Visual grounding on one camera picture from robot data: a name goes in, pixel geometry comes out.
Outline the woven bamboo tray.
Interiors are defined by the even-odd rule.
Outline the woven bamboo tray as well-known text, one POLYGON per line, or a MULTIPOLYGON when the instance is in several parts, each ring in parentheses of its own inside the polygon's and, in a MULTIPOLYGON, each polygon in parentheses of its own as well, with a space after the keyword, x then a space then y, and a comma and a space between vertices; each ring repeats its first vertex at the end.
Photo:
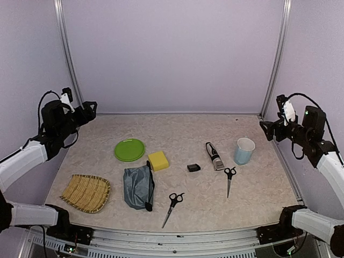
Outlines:
POLYGON ((99 176, 73 174, 60 199, 84 213, 97 213, 110 195, 110 182, 99 176))

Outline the left aluminium frame post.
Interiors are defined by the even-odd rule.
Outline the left aluminium frame post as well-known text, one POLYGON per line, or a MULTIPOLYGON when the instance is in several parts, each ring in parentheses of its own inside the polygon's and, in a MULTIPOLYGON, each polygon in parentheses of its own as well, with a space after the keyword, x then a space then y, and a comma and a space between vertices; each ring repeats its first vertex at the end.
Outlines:
POLYGON ((65 22, 64 12, 63 12, 63 2, 62 0, 54 0, 54 8, 57 19, 57 24, 60 32, 60 38, 62 42, 62 48, 64 52, 64 58, 66 60, 67 69, 71 79, 71 84, 75 92, 76 100, 79 105, 84 102, 81 89, 77 80, 76 71, 73 63, 73 58, 70 50, 67 26, 65 22))

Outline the front aluminium rail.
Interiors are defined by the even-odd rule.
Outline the front aluminium rail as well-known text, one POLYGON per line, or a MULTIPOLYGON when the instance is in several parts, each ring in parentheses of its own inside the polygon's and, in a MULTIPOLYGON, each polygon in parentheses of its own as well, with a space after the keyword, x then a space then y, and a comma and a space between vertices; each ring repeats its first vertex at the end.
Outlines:
POLYGON ((40 227, 27 230, 19 257, 271 257, 285 244, 260 244, 253 227, 208 232, 140 232, 94 227, 89 245, 42 236, 40 227))

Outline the aluminium frame post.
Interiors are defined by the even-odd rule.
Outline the aluminium frame post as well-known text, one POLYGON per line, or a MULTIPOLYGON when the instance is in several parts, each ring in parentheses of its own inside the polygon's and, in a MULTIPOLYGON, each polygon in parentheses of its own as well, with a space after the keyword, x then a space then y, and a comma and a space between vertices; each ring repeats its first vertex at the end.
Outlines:
POLYGON ((70 50, 67 26, 65 22, 64 12, 63 12, 63 2, 62 0, 54 0, 54 8, 57 19, 57 24, 60 32, 60 38, 62 42, 62 48, 64 52, 64 58, 66 60, 67 69, 71 79, 71 84, 75 92, 76 100, 79 105, 84 102, 81 89, 77 80, 76 71, 73 63, 73 58, 70 50))
POLYGON ((281 20, 281 25, 280 25, 279 34, 278 34, 278 41, 277 41, 275 57, 274 57, 274 61, 273 61, 272 70, 270 73, 267 92, 266 92, 266 95, 264 97, 263 105, 262 105, 262 108, 260 111, 260 118, 261 119, 264 119, 267 115, 268 107, 269 107, 269 104, 271 102, 273 92, 275 89, 276 80, 277 80, 278 72, 280 69, 281 61, 282 61, 286 35, 288 32, 290 13, 291 13, 291 4, 292 4, 292 0, 285 0, 284 1, 283 11, 282 11, 282 20, 281 20))

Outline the silver black hair clipper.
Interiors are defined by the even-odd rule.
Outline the silver black hair clipper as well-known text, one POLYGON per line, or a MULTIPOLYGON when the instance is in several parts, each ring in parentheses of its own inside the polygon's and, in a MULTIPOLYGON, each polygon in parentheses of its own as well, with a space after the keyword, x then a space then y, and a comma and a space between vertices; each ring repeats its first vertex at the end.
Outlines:
POLYGON ((210 156, 211 161, 213 163, 214 169, 216 171, 224 170, 225 166, 223 164, 223 161, 220 158, 220 156, 219 156, 217 150, 215 149, 215 147, 213 146, 213 144, 211 144, 210 142, 207 142, 205 144, 205 146, 206 146, 207 153, 210 156))

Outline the grey zipper pouch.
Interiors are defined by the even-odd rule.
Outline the grey zipper pouch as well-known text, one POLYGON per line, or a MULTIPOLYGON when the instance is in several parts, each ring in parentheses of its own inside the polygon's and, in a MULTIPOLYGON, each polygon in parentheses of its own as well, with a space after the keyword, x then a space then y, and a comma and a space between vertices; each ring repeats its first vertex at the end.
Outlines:
POLYGON ((152 212, 155 182, 151 163, 142 167, 126 168, 123 175, 124 201, 136 210, 152 212))

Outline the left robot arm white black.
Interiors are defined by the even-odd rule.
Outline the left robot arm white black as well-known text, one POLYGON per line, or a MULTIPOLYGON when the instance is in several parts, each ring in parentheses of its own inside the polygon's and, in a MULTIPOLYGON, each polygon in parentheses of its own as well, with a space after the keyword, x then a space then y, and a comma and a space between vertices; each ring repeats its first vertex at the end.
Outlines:
MULTIPOLYGON (((29 138, 17 151, 1 160, 1 193, 27 172, 56 157, 71 135, 96 118, 97 103, 86 101, 72 106, 70 88, 46 104, 38 104, 38 133, 29 138)), ((47 226, 64 239, 75 234, 75 226, 69 222, 66 210, 54 205, 30 205, 10 202, 1 196, 1 231, 13 226, 47 226)))

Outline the black handled scissors front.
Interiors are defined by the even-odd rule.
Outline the black handled scissors front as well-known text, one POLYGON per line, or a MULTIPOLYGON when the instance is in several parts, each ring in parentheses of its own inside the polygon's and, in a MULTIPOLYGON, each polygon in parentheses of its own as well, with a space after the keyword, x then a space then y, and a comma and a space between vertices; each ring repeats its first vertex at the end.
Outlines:
POLYGON ((168 212, 166 214, 166 217, 163 221, 163 224, 161 226, 161 228, 164 228, 174 207, 176 206, 177 203, 181 203, 183 202, 183 195, 184 195, 184 192, 183 193, 180 193, 180 194, 177 194, 177 193, 171 193, 169 195, 169 199, 170 199, 170 205, 169 205, 169 209, 168 209, 168 212))

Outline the right aluminium frame post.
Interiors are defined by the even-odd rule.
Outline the right aluminium frame post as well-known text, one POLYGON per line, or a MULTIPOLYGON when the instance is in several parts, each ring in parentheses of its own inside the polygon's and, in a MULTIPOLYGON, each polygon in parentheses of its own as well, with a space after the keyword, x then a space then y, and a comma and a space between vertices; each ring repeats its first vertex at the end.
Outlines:
POLYGON ((280 69, 281 61, 282 61, 286 35, 288 32, 290 13, 291 13, 291 4, 292 4, 292 0, 285 0, 284 1, 283 11, 282 11, 282 20, 281 20, 281 25, 280 25, 279 34, 278 34, 278 41, 277 41, 275 57, 274 57, 274 61, 273 61, 272 70, 270 73, 267 92, 266 92, 266 95, 264 97, 263 105, 262 105, 262 108, 260 111, 260 118, 261 119, 264 119, 267 115, 268 107, 269 107, 269 104, 271 102, 273 92, 275 89, 276 80, 277 80, 278 72, 280 69))

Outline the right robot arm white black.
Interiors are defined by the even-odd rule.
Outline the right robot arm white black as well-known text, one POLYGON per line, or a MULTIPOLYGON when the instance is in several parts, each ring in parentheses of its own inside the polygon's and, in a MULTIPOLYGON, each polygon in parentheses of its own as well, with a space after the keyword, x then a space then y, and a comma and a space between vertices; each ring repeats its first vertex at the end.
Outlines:
MULTIPOLYGON (((277 96, 279 119, 260 122, 267 140, 281 142, 289 139, 292 146, 299 145, 302 155, 297 159, 308 158, 343 202, 343 159, 335 140, 323 138, 324 128, 329 127, 326 113, 313 102, 306 106, 303 121, 299 124, 290 99, 290 96, 277 96)), ((336 257, 343 257, 343 220, 323 216, 305 205, 284 207, 278 223, 257 229, 260 244, 293 238, 304 232, 327 243, 336 257)))

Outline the green plastic plate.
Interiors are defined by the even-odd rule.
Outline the green plastic plate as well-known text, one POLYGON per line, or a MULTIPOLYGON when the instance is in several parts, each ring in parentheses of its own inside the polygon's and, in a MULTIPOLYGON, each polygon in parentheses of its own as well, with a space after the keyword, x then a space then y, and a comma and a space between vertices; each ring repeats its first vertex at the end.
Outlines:
POLYGON ((116 144, 115 157, 123 162, 133 162, 140 159, 145 153, 145 144, 135 138, 125 139, 116 144))

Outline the black handled scissors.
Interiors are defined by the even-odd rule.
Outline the black handled scissors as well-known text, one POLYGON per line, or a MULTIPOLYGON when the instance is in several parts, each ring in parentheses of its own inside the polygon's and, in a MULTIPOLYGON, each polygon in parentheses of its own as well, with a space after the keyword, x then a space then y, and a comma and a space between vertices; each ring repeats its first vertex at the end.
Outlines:
POLYGON ((231 181, 232 177, 236 175, 236 167, 233 168, 225 168, 224 173, 227 175, 227 198, 229 198, 230 195, 230 188, 231 188, 231 181))
POLYGON ((170 199, 170 205, 169 205, 169 209, 168 209, 168 212, 166 214, 166 217, 163 221, 163 224, 161 226, 161 228, 164 228, 174 207, 176 206, 177 203, 181 203, 183 202, 183 195, 184 195, 184 192, 183 193, 180 193, 180 194, 177 194, 177 193, 171 193, 169 195, 169 199, 170 199))

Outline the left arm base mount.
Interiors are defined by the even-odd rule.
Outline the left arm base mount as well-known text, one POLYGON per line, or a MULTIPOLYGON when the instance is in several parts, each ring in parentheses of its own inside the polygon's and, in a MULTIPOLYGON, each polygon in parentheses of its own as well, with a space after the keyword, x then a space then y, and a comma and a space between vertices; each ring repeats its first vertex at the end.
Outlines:
POLYGON ((69 212, 55 205, 46 204, 58 212, 58 220, 55 226, 50 226, 46 230, 48 236, 69 242, 90 245, 94 230, 91 227, 71 224, 69 212))

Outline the yellow sponge block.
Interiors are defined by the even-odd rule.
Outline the yellow sponge block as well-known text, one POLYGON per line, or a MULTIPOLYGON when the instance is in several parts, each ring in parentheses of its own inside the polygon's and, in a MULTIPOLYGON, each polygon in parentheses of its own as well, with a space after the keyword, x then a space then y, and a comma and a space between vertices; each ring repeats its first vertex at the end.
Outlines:
POLYGON ((159 171, 169 167, 169 162, 163 151, 149 154, 148 159, 154 171, 159 171))

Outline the black clipper comb guard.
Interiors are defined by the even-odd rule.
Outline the black clipper comb guard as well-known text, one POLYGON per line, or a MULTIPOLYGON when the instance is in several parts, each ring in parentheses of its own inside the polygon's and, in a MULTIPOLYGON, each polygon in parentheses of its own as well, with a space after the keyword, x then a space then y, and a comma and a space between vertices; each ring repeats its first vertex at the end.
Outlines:
POLYGON ((200 171, 201 167, 198 164, 194 163, 194 164, 187 165, 187 169, 191 173, 191 172, 200 171))

